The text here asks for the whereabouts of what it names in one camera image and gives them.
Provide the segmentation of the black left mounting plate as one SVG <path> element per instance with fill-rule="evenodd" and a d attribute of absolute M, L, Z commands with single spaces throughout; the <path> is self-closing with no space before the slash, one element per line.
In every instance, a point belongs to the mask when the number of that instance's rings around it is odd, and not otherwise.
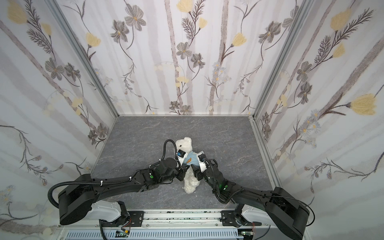
<path fill-rule="evenodd" d="M 101 220 L 102 227 L 141 227 L 144 219 L 144 211 L 130 211 L 121 213 L 121 216 L 112 222 Z"/>

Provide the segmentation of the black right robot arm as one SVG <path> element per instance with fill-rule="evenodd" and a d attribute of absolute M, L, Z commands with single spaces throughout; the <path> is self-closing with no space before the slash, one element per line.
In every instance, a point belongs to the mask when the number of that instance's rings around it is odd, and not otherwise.
<path fill-rule="evenodd" d="M 215 160 L 203 158 L 198 165 L 190 165 L 198 180 L 205 180 L 221 204 L 233 202 L 267 213 L 275 226 L 292 240 L 301 240 L 312 209 L 287 191 L 275 187 L 272 191 L 245 188 L 224 178 Z"/>

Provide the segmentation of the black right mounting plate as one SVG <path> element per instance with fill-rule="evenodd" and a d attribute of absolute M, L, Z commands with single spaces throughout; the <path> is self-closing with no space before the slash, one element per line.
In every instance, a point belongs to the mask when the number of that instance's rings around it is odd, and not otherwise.
<path fill-rule="evenodd" d="M 240 212 L 235 210 L 223 210 L 221 211 L 220 222 L 224 227 L 253 227 L 261 226 L 259 222 L 249 222 L 246 220 Z"/>

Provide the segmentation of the black mounting plate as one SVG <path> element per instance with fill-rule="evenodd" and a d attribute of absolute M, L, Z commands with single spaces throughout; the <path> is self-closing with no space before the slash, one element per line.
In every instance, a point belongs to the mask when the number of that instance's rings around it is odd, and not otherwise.
<path fill-rule="evenodd" d="M 240 212 L 235 210 L 223 210 L 221 211 L 220 222 L 224 227 L 253 227 L 261 226 L 259 222 L 249 222 L 246 220 Z"/>
<path fill-rule="evenodd" d="M 144 211 L 130 211 L 121 213 L 121 216 L 112 222 L 101 220 L 102 227 L 141 227 L 144 219 Z"/>

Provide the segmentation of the white plush teddy bear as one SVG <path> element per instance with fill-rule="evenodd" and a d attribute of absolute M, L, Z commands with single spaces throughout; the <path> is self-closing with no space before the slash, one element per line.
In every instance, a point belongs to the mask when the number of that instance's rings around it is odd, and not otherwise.
<path fill-rule="evenodd" d="M 183 139 L 176 141 L 176 147 L 178 150 L 183 150 L 187 154 L 193 152 L 192 139 L 184 137 Z M 192 194 L 196 188 L 200 185 L 200 181 L 194 176 L 192 165 L 189 166 L 186 176 L 184 178 L 184 190 L 187 194 Z"/>

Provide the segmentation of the aluminium corner post right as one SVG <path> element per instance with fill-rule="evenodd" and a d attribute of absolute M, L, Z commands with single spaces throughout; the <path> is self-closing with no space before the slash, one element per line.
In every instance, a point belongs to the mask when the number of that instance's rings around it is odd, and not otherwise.
<path fill-rule="evenodd" d="M 278 58 L 275 62 L 274 67 L 272 68 L 272 72 L 267 80 L 267 83 L 264 87 L 264 90 L 262 91 L 261 97 L 259 98 L 258 104 L 256 106 L 256 109 L 252 115 L 252 118 L 258 116 L 258 114 L 262 111 L 262 107 L 264 103 L 266 102 L 268 95 L 277 80 L 278 74 L 280 73 L 280 70 L 285 62 L 285 60 L 288 58 L 288 54 L 292 50 L 292 47 L 296 41 L 296 38 L 299 35 L 299 32 L 303 26 L 303 24 L 306 21 L 306 18 L 311 11 L 312 5 L 315 1 L 303 1 L 302 6 L 299 8 L 296 18 L 294 19 L 291 29 L 289 31 L 289 34 L 284 42 L 284 45 L 278 55 Z"/>

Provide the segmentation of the light blue fleece hoodie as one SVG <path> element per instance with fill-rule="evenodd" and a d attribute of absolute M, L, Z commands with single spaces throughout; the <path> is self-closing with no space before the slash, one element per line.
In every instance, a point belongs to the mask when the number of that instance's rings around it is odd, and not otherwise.
<path fill-rule="evenodd" d="M 200 158 L 199 156 L 202 155 L 204 152 L 201 151 L 199 153 L 196 153 L 196 152 L 190 152 L 188 153 L 184 160 L 183 160 L 183 165 L 188 165 L 188 166 L 200 166 Z"/>

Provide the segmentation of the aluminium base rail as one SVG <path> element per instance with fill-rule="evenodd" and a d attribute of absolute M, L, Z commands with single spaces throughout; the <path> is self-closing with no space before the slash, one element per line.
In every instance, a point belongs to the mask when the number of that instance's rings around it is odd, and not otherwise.
<path fill-rule="evenodd" d="M 277 224 L 271 219 L 266 212 L 259 209 L 252 208 L 245 205 L 245 210 L 236 209 L 224 209 L 235 210 L 240 212 L 242 216 L 249 222 L 259 222 L 262 226 L 277 227 Z M 199 209 L 199 210 L 143 210 L 144 219 L 141 227 L 137 228 L 171 228 L 183 226 L 185 228 L 197 228 L 199 226 L 211 228 L 214 226 L 224 227 L 220 222 L 221 209 Z M 82 220 L 76 221 L 72 224 L 64 224 L 65 227 L 83 227 L 99 225 L 99 220 L 105 220 L 112 222 L 114 219 L 112 216 L 116 216 L 117 213 L 111 213 L 110 211 L 91 211 Z"/>

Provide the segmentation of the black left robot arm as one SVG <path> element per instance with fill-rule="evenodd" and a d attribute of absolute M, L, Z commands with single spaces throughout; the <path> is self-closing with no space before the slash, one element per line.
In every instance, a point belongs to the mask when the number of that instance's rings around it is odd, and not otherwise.
<path fill-rule="evenodd" d="M 137 170 L 132 176 L 113 179 L 92 178 L 85 174 L 75 181 L 62 182 L 49 190 L 50 202 L 59 209 L 60 224 L 82 220 L 92 204 L 126 193 L 140 193 L 182 181 L 190 166 L 173 158 L 159 161 L 153 167 Z"/>

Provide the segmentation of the aluminium corner post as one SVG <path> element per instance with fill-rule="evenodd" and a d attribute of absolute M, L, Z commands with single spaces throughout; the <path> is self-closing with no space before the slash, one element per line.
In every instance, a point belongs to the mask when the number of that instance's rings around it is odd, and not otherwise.
<path fill-rule="evenodd" d="M 303 1 L 302 6 L 299 8 L 296 18 L 294 19 L 291 29 L 289 31 L 289 34 L 284 42 L 284 45 L 278 55 L 278 58 L 275 62 L 274 67 L 272 68 L 272 72 L 267 80 L 267 83 L 264 87 L 264 90 L 262 91 L 261 97 L 259 98 L 258 104 L 256 106 L 256 109 L 252 115 L 252 118 L 258 116 L 258 114 L 262 111 L 262 107 L 264 103 L 266 102 L 268 95 L 277 80 L 278 74 L 280 73 L 280 70 L 285 62 L 285 60 L 288 58 L 288 54 L 292 50 L 292 47 L 296 41 L 296 38 L 299 35 L 299 32 L 303 26 L 303 24 L 306 21 L 306 18 L 311 11 L 312 5 L 315 1 Z"/>
<path fill-rule="evenodd" d="M 91 61 L 89 60 L 86 51 L 83 49 L 79 39 L 77 38 L 76 34 L 70 27 L 67 19 L 65 18 L 62 10 L 59 7 L 59 4 L 57 1 L 48 1 L 45 0 L 45 3 L 47 7 L 49 8 L 51 14 L 55 18 L 56 22 L 58 23 L 61 30 L 64 32 L 66 38 L 70 42 L 70 45 L 72 49 L 75 51 L 76 55 L 78 56 L 78 59 L 82 63 L 83 67 L 85 68 L 86 72 L 91 77 L 91 80 L 93 84 L 95 85 L 98 92 L 101 94 L 104 102 L 108 106 L 110 112 L 112 113 L 114 118 L 119 117 L 119 113 L 117 109 L 115 108 L 114 104 L 112 103 L 111 99 L 109 98 L 109 95 L 105 88 L 102 85 L 101 80 L 96 74 L 96 71 L 94 70 Z"/>

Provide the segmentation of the aluminium corner post left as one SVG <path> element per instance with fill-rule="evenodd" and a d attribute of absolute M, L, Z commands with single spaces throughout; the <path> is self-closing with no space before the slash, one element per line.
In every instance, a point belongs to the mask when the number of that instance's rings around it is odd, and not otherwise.
<path fill-rule="evenodd" d="M 86 51 L 83 49 L 79 39 L 77 38 L 76 34 L 70 27 L 67 19 L 65 18 L 62 10 L 59 7 L 59 4 L 57 1 L 48 1 L 45 0 L 45 3 L 47 7 L 49 8 L 51 14 L 55 18 L 56 22 L 58 23 L 61 30 L 64 32 L 66 38 L 70 42 L 70 45 L 72 49 L 75 51 L 76 55 L 78 56 L 78 59 L 82 63 L 83 67 L 85 68 L 86 72 L 91 77 L 91 80 L 93 84 L 95 85 L 98 92 L 101 94 L 104 102 L 108 106 L 110 112 L 112 113 L 114 118 L 119 117 L 119 113 L 117 109 L 115 108 L 114 104 L 112 103 L 111 99 L 109 98 L 109 95 L 105 88 L 102 85 L 101 80 L 96 74 L 96 71 L 94 70 L 91 61 L 89 60 Z"/>

